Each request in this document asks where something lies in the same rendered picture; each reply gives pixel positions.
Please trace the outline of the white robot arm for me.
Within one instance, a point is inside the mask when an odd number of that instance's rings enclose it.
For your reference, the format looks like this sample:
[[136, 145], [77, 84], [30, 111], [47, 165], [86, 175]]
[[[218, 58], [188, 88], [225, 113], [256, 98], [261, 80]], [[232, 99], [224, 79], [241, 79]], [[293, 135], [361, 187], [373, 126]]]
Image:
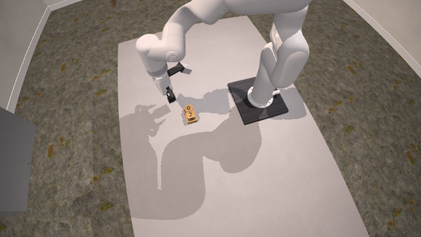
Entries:
[[186, 55], [186, 33], [196, 22], [215, 24], [229, 9], [236, 14], [275, 14], [271, 42], [261, 51], [254, 88], [247, 94], [253, 106], [266, 108], [273, 96], [280, 93], [280, 90], [273, 92], [274, 88], [292, 85], [308, 60], [309, 46], [301, 28], [311, 1], [192, 0], [171, 16], [163, 28], [162, 40], [154, 34], [145, 34], [136, 41], [136, 49], [150, 76], [164, 74], [168, 68], [166, 62], [178, 62], [167, 70], [169, 77], [179, 71], [190, 74], [192, 69], [180, 61]]

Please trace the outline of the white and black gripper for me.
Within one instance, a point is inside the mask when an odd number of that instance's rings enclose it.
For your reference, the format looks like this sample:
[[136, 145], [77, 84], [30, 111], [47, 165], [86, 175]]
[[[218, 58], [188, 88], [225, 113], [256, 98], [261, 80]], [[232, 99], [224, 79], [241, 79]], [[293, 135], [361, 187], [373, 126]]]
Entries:
[[[161, 92], [161, 94], [167, 95], [168, 102], [173, 103], [173, 102], [175, 102], [176, 97], [173, 93], [173, 86], [172, 86], [172, 83], [170, 81], [167, 70], [161, 76], [156, 76], [156, 77], [150, 76], [150, 77], [153, 79], [154, 84], [156, 85], [158, 90]], [[170, 94], [169, 96], [168, 96], [168, 93]]]

